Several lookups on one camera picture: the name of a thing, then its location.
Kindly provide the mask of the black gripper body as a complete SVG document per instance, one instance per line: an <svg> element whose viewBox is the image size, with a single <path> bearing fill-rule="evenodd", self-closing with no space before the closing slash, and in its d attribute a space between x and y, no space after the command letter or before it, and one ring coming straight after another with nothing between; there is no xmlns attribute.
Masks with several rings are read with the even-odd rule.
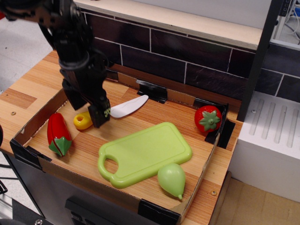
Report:
<svg viewBox="0 0 300 225"><path fill-rule="evenodd" d="M99 50L88 51L80 61L59 60L63 81L68 81L89 104L107 98L103 89L107 63L107 57Z"/></svg>

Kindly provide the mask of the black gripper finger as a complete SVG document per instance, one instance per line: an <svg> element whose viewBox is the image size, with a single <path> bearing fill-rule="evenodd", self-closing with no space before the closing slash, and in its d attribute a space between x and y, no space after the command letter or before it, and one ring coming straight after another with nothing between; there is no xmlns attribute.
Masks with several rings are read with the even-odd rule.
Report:
<svg viewBox="0 0 300 225"><path fill-rule="evenodd" d="M82 98L81 94L78 91L73 90L68 81L63 81L62 87L74 110L78 110L87 104L87 101Z"/></svg>
<svg viewBox="0 0 300 225"><path fill-rule="evenodd" d="M91 103L88 110L95 128L99 128L110 120L111 106L107 98L101 98L100 101Z"/></svg>

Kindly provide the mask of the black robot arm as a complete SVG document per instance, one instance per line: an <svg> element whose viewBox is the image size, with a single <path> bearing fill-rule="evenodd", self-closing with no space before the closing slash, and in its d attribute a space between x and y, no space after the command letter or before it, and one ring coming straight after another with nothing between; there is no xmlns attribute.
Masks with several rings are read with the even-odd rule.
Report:
<svg viewBox="0 0 300 225"><path fill-rule="evenodd" d="M94 127L110 119L103 89L107 57L93 45L92 28L72 0L2 0L1 12L12 20L36 22L59 57L62 87L75 110L89 104Z"/></svg>

